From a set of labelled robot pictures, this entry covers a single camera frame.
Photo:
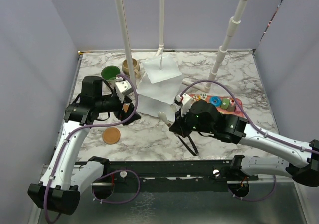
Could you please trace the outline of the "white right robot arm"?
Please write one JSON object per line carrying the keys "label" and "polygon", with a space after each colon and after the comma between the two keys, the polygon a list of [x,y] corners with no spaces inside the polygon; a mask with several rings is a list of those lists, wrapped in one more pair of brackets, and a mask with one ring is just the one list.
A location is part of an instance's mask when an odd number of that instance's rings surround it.
{"label": "white right robot arm", "polygon": [[180,108],[170,132],[188,137],[192,132],[206,133],[221,142],[240,144],[270,153],[272,157],[243,156],[233,159],[229,174],[235,180],[245,175],[278,175],[292,178],[309,187],[319,185],[319,142],[297,141],[268,132],[245,118],[222,114],[206,101],[199,100]]}

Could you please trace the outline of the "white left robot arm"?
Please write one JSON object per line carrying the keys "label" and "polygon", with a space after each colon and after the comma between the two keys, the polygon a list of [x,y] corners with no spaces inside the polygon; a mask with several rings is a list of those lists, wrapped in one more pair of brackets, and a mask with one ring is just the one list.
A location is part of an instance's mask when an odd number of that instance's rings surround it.
{"label": "white left robot arm", "polygon": [[53,157],[39,183],[30,184],[28,195],[43,209],[48,223],[54,223],[48,213],[72,215],[77,209],[80,197],[94,181],[114,179],[116,174],[125,172],[138,177],[131,170],[112,170],[108,159],[91,157],[77,173],[73,172],[80,148],[94,123],[102,113],[113,113],[117,123],[103,127],[128,125],[141,117],[136,113],[138,100],[131,100],[129,94],[138,96],[133,82],[125,75],[118,74],[110,94],[102,93],[102,85],[107,81],[99,76],[86,76],[81,92],[65,109],[61,135]]}

